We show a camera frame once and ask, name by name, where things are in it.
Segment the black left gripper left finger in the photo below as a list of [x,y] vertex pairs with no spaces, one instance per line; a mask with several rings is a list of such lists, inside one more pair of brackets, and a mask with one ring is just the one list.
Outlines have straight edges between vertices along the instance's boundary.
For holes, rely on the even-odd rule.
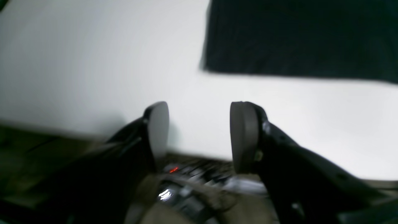
[[41,187],[47,196],[38,208],[54,223],[122,224],[142,180],[157,172],[168,130],[168,104],[148,106],[100,148],[46,179]]

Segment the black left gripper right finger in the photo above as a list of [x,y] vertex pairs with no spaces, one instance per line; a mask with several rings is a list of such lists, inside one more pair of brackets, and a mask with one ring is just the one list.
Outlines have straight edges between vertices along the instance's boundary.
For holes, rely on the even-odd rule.
[[260,176],[282,224],[382,224],[385,195],[296,143],[250,102],[230,105],[237,173]]

